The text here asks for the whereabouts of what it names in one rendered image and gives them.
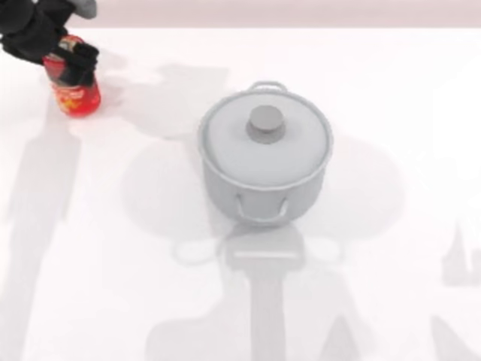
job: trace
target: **gray knob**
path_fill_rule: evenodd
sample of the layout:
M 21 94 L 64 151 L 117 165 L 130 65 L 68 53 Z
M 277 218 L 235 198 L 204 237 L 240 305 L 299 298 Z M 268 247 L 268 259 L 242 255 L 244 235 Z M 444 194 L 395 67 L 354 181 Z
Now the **gray knob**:
M 261 144 L 272 144 L 286 134 L 282 112 L 271 105 L 261 105 L 250 113 L 247 134 Z

